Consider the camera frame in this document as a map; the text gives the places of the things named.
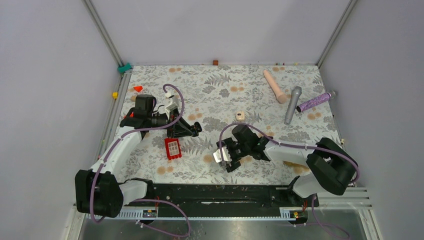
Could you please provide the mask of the black earbuds charging case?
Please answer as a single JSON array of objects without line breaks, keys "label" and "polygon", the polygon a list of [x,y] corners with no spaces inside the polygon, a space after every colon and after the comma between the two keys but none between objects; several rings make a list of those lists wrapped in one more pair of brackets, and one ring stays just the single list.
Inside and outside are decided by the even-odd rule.
[{"label": "black earbuds charging case", "polygon": [[196,135],[198,135],[199,133],[201,133],[201,132],[203,131],[203,129],[202,129],[202,127],[201,127],[200,123],[199,123],[199,122],[197,122],[197,121],[193,124],[193,127],[194,127],[194,129],[195,129],[195,133],[196,133]]}]

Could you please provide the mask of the beige earbuds charging case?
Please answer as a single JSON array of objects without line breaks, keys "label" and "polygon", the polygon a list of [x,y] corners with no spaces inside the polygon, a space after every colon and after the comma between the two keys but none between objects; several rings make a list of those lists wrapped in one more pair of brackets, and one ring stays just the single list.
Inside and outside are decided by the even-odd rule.
[{"label": "beige earbuds charging case", "polygon": [[244,121],[246,119],[246,115],[244,111],[237,111],[235,113],[235,119],[239,122]]}]

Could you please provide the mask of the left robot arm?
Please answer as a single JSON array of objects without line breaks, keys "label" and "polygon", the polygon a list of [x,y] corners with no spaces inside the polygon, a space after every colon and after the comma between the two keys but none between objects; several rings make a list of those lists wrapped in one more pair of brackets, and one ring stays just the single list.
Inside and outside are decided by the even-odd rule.
[{"label": "left robot arm", "polygon": [[177,140],[197,137],[202,132],[199,122],[188,124],[178,110],[177,98],[168,93],[169,100],[164,113],[154,110],[157,100],[148,94],[135,97],[132,107],[119,124],[118,136],[105,153],[88,170],[79,170],[75,175],[76,208],[80,213],[115,218],[123,206],[138,200],[148,206],[155,200],[153,182],[136,178],[117,181],[136,146],[152,130],[166,130],[165,147],[170,159],[181,156]]}]

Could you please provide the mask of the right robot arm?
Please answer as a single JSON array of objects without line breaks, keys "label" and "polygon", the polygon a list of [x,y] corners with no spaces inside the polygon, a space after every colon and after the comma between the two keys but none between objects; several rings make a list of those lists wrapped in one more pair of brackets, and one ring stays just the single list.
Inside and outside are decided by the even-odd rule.
[{"label": "right robot arm", "polygon": [[306,175],[296,176],[289,184],[287,201],[301,205],[308,197],[318,193],[342,196],[349,184],[360,176],[358,163],[338,144],[327,137],[315,144],[277,141],[247,123],[232,123],[232,136],[218,137],[214,160],[231,173],[240,167],[240,160],[250,156],[260,161],[282,160],[309,169]]}]

